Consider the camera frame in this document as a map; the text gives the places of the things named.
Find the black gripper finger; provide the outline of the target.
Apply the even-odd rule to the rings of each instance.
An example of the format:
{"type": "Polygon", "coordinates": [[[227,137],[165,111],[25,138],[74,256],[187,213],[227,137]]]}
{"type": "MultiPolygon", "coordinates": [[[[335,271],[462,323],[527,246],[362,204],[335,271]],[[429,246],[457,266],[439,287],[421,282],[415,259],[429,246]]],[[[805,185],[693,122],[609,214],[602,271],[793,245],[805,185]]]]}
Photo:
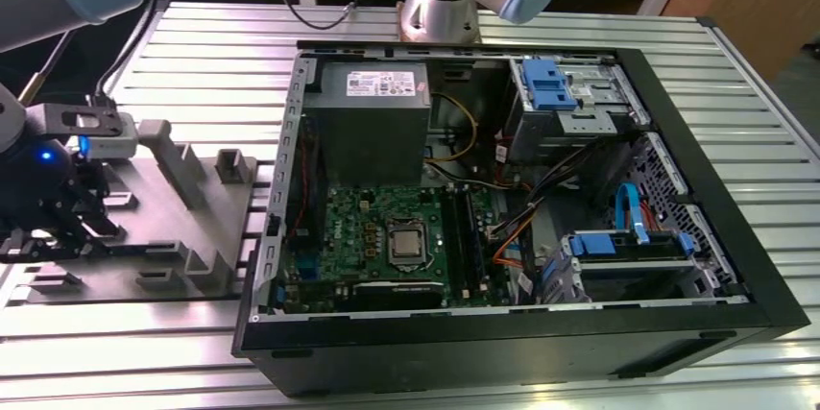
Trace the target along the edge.
{"type": "Polygon", "coordinates": [[[54,225],[49,233],[70,256],[103,256],[110,249],[98,235],[113,234],[103,199],[110,194],[99,160],[79,160],[70,165],[69,175],[49,204],[54,225]]]}
{"type": "Polygon", "coordinates": [[[79,256],[82,247],[73,242],[49,244],[22,229],[1,233],[1,263],[29,264],[62,261],[79,256]]]}

